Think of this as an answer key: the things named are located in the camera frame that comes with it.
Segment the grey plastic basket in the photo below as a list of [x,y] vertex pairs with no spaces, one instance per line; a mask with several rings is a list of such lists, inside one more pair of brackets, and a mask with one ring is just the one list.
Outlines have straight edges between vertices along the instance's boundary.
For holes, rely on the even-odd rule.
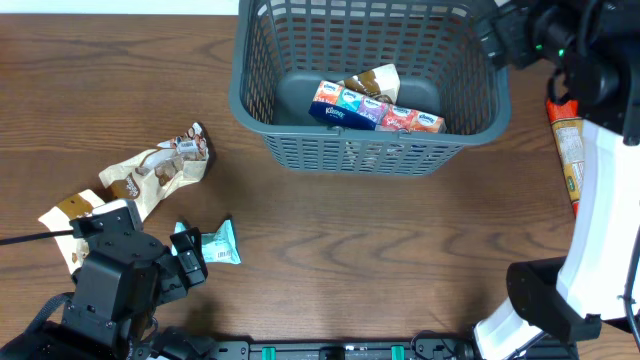
[[[474,25],[492,1],[275,0],[239,5],[229,104],[282,166],[421,176],[511,118],[508,72]],[[318,85],[392,64],[403,107],[441,116],[442,134],[340,128],[309,114]]]

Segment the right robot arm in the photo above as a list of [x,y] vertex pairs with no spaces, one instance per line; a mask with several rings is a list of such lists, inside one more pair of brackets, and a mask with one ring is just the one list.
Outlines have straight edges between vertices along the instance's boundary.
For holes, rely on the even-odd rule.
[[479,359],[522,359],[546,337],[572,345],[604,324],[639,331],[639,5],[635,1],[496,1],[476,26],[498,67],[554,67],[576,101],[585,155],[569,252],[507,271],[507,299],[473,330]]

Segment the blue Kleenex tissue pack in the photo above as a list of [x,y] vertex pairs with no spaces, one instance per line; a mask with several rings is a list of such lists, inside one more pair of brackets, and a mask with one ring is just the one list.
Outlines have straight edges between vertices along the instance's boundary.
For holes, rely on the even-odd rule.
[[374,100],[346,87],[321,81],[308,113],[323,122],[359,130],[444,133],[437,115]]

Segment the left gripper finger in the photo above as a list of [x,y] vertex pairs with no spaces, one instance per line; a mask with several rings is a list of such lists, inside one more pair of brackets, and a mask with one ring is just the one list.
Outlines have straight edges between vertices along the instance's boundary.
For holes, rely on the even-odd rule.
[[172,253],[182,253],[190,250],[190,235],[187,231],[172,234]]
[[202,254],[202,239],[198,228],[188,230],[191,248],[183,256],[185,272],[190,280],[206,280],[208,270]]

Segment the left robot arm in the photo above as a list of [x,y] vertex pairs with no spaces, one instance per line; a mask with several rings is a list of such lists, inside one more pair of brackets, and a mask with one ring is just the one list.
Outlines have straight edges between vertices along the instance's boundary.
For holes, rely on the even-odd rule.
[[52,297],[23,333],[4,345],[4,359],[206,359],[213,340],[169,327],[154,314],[188,295],[208,276],[196,228],[166,246],[137,231],[102,232],[75,272],[75,290]]

